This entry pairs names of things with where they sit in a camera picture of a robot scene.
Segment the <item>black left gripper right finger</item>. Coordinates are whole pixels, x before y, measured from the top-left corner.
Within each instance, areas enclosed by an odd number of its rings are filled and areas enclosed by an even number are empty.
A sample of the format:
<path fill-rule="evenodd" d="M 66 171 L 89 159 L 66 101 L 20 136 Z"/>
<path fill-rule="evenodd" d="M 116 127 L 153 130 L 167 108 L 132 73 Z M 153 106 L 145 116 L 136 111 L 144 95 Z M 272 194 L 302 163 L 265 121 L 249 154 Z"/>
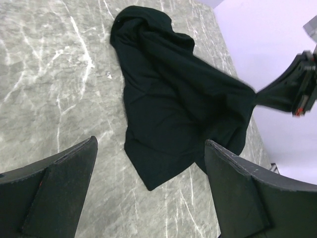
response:
<path fill-rule="evenodd" d="M 315 238 L 317 186 L 243 159 L 212 140 L 205 164 L 222 238 Z"/>

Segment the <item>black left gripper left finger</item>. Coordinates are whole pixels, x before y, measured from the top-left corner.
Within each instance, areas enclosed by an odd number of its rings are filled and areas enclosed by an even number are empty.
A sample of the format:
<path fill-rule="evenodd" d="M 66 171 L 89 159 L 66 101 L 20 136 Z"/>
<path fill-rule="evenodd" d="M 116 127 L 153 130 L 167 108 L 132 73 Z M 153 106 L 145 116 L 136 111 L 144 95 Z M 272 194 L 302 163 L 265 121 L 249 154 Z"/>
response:
<path fill-rule="evenodd" d="M 75 237 L 98 152 L 92 136 L 0 175 L 2 238 Z"/>

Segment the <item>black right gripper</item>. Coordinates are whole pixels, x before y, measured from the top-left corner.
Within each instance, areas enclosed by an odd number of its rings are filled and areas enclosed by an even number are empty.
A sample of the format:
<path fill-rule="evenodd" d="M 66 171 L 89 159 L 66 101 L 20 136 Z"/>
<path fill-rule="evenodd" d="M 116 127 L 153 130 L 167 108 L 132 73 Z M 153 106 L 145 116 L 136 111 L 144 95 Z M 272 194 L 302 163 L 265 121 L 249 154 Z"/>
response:
<path fill-rule="evenodd" d="M 317 100 L 317 55 L 297 54 L 290 66 L 274 81 L 274 108 L 300 117 Z"/>

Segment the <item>black t-shirt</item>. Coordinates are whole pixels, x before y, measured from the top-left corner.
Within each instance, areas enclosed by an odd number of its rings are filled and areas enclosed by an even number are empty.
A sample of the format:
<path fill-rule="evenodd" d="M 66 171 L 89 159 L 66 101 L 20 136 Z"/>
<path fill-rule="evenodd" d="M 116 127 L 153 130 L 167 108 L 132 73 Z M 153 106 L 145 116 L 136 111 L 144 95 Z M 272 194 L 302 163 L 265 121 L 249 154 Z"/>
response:
<path fill-rule="evenodd" d="M 286 86 L 255 92 L 194 56 L 194 40 L 152 8 L 121 11 L 110 42 L 125 81 L 124 149 L 148 190 L 192 164 L 205 171 L 208 139 L 240 154 L 256 105 L 290 112 L 294 103 Z"/>

